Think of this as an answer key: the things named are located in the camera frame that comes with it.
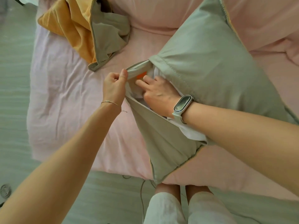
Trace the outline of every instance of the light pink sheet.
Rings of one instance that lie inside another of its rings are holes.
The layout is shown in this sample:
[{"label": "light pink sheet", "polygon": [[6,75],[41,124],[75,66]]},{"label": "light pink sheet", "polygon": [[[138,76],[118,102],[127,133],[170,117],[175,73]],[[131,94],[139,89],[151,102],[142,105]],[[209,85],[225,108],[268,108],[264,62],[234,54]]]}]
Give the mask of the light pink sheet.
[{"label": "light pink sheet", "polygon": [[[132,33],[129,44],[96,73],[87,69],[87,63],[65,38],[37,26],[27,118],[35,159],[45,160],[84,124],[102,101],[102,83],[109,72],[119,72],[158,53],[202,0],[111,1],[117,13],[130,17]],[[51,2],[40,0],[38,14]],[[299,1],[226,0],[226,3],[248,50],[258,49],[252,52],[255,59],[286,104],[299,115],[299,67],[295,64],[299,63]],[[126,102],[122,109],[127,113],[122,112],[112,124],[93,169],[151,179],[144,140]],[[299,200],[217,146],[205,147],[165,182]]]}]

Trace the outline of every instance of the bracelet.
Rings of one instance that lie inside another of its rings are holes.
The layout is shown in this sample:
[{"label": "bracelet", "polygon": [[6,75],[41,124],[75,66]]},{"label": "bracelet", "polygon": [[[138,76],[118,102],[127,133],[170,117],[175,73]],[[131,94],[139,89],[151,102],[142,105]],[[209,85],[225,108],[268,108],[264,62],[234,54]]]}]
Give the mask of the bracelet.
[{"label": "bracelet", "polygon": [[102,103],[104,103],[104,102],[107,102],[107,103],[112,103],[112,104],[115,104],[115,105],[117,105],[117,106],[119,107],[119,105],[118,105],[118,104],[116,104],[116,103],[114,103],[114,102],[112,102],[112,101],[102,101],[102,102],[101,102],[101,104],[102,104]]}]

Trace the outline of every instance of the right hand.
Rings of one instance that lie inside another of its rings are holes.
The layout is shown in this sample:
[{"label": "right hand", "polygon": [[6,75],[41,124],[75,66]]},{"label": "right hand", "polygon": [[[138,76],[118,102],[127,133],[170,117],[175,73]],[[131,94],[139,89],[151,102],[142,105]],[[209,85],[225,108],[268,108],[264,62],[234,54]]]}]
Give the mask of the right hand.
[{"label": "right hand", "polygon": [[144,101],[154,112],[161,116],[173,118],[173,108],[181,96],[170,82],[160,76],[152,79],[145,75],[143,81],[136,81],[136,85],[145,91]]}]

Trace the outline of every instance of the grey pillowcase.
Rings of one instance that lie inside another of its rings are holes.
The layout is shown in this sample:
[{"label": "grey pillowcase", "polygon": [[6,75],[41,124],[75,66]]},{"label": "grey pillowcase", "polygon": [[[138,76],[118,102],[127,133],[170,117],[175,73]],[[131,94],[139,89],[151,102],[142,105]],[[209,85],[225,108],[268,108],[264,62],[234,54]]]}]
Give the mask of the grey pillowcase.
[{"label": "grey pillowcase", "polygon": [[[149,61],[199,103],[299,124],[239,40],[222,0],[204,0]],[[149,61],[128,68],[129,74],[136,74],[139,67],[144,72]],[[133,98],[127,100],[146,141],[154,180],[160,183],[194,157],[204,143],[189,141],[178,128],[149,113]]]}]

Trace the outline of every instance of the leg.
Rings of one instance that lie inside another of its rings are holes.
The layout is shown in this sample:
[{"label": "leg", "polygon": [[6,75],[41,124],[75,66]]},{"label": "leg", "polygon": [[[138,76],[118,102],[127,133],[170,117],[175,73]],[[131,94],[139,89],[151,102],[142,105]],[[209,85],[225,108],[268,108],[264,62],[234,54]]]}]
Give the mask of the leg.
[{"label": "leg", "polygon": [[144,224],[185,224],[179,185],[159,184],[150,200]]},{"label": "leg", "polygon": [[237,224],[225,205],[207,186],[186,186],[189,224]]}]

